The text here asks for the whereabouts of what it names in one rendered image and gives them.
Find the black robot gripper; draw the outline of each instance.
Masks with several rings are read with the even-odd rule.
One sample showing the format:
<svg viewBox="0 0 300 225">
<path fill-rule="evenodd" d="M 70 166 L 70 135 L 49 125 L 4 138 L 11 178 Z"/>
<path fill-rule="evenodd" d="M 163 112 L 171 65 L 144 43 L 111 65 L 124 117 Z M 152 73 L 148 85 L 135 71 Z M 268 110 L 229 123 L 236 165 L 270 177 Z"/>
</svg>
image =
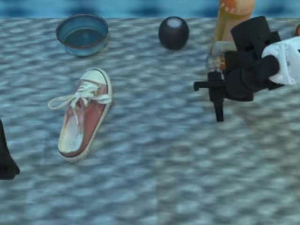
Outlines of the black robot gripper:
<svg viewBox="0 0 300 225">
<path fill-rule="evenodd" d="M 231 34 L 237 51 L 224 53 L 225 70 L 209 72 L 206 82 L 194 82 L 195 91 L 209 89 L 218 122 L 224 121 L 224 99 L 250 102 L 258 91 L 283 86 L 269 79 L 279 71 L 278 60 L 272 55 L 261 57 L 266 46 L 281 41 L 277 31 L 270 31 L 266 18 L 244 21 Z"/>
<path fill-rule="evenodd" d="M 12 180 L 19 173 L 20 169 L 9 153 L 3 124 L 0 120 L 0 180 Z"/>
</svg>

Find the blue background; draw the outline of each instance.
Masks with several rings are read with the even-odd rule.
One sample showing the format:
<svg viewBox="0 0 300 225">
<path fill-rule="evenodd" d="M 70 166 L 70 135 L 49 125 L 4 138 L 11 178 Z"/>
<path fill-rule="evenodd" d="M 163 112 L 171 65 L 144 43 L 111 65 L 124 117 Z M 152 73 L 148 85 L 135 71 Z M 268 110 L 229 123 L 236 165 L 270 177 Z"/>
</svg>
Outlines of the blue background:
<svg viewBox="0 0 300 225">
<path fill-rule="evenodd" d="M 256 0 L 253 15 L 300 17 L 299 0 Z M 0 0 L 1 17 L 216 17 L 218 0 Z"/>
</svg>

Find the shoe sole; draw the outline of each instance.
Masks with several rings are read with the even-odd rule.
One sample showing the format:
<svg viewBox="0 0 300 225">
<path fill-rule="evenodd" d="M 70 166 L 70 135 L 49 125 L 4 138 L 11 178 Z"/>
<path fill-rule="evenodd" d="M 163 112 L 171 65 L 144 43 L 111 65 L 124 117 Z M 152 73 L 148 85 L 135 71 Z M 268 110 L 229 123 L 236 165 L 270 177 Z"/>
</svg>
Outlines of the shoe sole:
<svg viewBox="0 0 300 225">
<path fill-rule="evenodd" d="M 100 72 L 103 74 L 103 76 L 105 77 L 106 82 L 107 82 L 108 94 L 109 94 L 110 96 L 113 96 L 113 88 L 112 88 L 112 83 L 111 83 L 111 80 L 110 80 L 109 76 L 107 75 L 107 73 L 106 73 L 104 70 L 98 69 L 98 68 L 95 68 L 95 69 L 98 70 L 98 71 L 100 71 Z M 89 141 L 87 147 L 86 147 L 79 155 L 74 156 L 74 157 L 65 157 L 65 156 L 63 156 L 63 155 L 58 151 L 58 154 L 59 154 L 59 156 L 60 156 L 61 158 L 63 158 L 65 161 L 68 161 L 68 162 L 70 162 L 70 163 L 76 163 L 76 162 L 79 162 L 79 161 L 81 161 L 81 160 L 83 160 L 83 159 L 86 158 L 86 156 L 87 156 L 88 153 L 90 152 L 90 147 L 91 147 L 91 145 L 92 145 L 92 143 L 93 143 L 93 141 L 94 141 L 94 138 L 95 138 L 95 136 L 96 136 L 96 133 L 97 133 L 97 131 L 99 130 L 99 128 L 100 128 L 100 126 L 101 126 L 101 124 L 102 124 L 102 122 L 103 122 L 103 120 L 104 120 L 104 118 L 105 118 L 105 116 L 106 116 L 106 113 L 108 112 L 108 110 L 109 110 L 111 104 L 112 104 L 112 102 L 109 103 L 109 104 L 107 104 L 107 105 L 105 106 L 105 108 L 104 108 L 104 110 L 103 110 L 103 113 L 102 113 L 102 115 L 101 115 L 101 117 L 100 117 L 100 120 L 98 121 L 98 124 L 97 124 L 97 126 L 96 126 L 96 128 L 95 128 L 95 130 L 94 130 L 94 132 L 93 132 L 93 134 L 92 134 L 92 137 L 91 137 L 91 139 L 90 139 L 90 141 Z"/>
</svg>

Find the white shoelace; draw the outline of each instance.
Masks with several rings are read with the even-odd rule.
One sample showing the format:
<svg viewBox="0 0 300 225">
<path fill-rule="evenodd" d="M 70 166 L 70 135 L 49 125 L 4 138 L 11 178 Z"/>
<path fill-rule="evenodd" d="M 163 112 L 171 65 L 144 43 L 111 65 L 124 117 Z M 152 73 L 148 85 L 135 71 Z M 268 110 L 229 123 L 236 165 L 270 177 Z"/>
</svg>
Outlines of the white shoelace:
<svg viewBox="0 0 300 225">
<path fill-rule="evenodd" d="M 112 97 L 109 94 L 101 94 L 97 95 L 96 93 L 99 91 L 99 87 L 91 82 L 83 81 L 79 86 L 77 92 L 73 95 L 66 95 L 61 97 L 53 98 L 49 101 L 48 107 L 51 110 L 58 110 L 67 105 L 71 107 L 73 113 L 76 118 L 76 122 L 78 123 L 78 117 L 75 113 L 76 104 L 79 100 L 83 101 L 85 107 L 89 105 L 91 100 L 97 101 L 99 104 L 109 104 L 112 101 Z M 61 102 L 58 106 L 53 106 L 54 103 Z"/>
</svg>

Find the black sphere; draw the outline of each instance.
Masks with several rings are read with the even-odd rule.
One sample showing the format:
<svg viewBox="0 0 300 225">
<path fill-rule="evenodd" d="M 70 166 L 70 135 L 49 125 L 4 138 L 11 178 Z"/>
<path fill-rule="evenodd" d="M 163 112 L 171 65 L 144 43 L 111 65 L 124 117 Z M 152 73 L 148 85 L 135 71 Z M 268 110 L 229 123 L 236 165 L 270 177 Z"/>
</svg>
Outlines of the black sphere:
<svg viewBox="0 0 300 225">
<path fill-rule="evenodd" d="M 158 38 L 167 49 L 179 50 L 183 48 L 188 41 L 188 36 L 188 24 L 180 17 L 168 17 L 159 26 Z"/>
</svg>

